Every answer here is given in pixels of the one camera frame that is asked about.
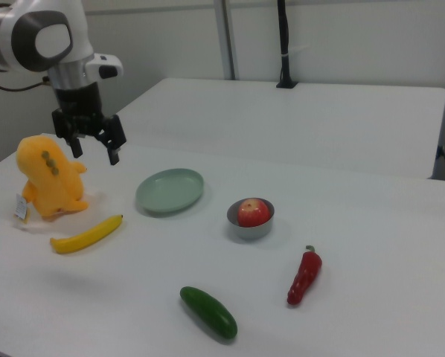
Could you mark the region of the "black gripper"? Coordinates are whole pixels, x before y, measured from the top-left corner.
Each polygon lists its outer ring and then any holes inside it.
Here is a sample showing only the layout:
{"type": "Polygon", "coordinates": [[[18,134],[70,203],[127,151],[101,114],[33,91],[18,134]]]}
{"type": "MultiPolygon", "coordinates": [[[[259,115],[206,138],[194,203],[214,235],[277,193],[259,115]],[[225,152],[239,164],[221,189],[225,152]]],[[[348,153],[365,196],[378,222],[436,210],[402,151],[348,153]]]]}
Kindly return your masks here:
{"type": "Polygon", "coordinates": [[[127,142],[118,115],[106,117],[97,83],[80,89],[56,89],[59,108],[52,112],[56,136],[71,147],[74,158],[83,154],[80,139],[91,135],[106,148],[112,166],[119,162],[120,148],[127,142]]]}

